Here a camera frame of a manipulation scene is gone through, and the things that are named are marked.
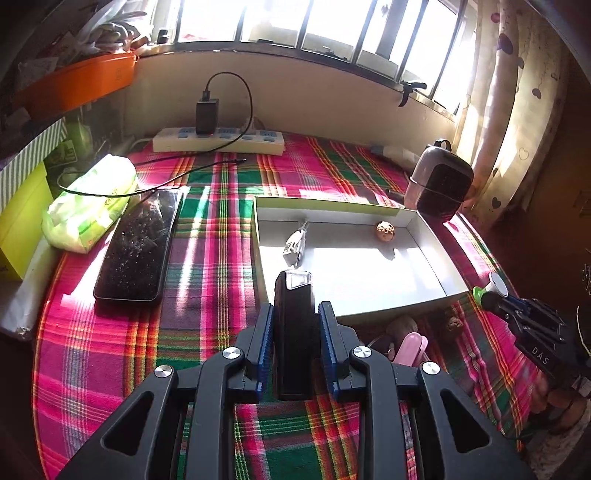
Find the person's right hand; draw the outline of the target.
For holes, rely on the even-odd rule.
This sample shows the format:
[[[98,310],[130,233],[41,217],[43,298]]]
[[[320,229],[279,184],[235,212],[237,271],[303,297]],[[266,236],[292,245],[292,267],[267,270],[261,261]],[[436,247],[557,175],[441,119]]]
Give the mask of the person's right hand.
[[[558,435],[567,432],[581,420],[587,408],[587,400],[572,387],[552,387],[547,377],[540,372],[532,390],[530,416],[541,415],[549,407],[562,411],[548,427],[551,434]]]

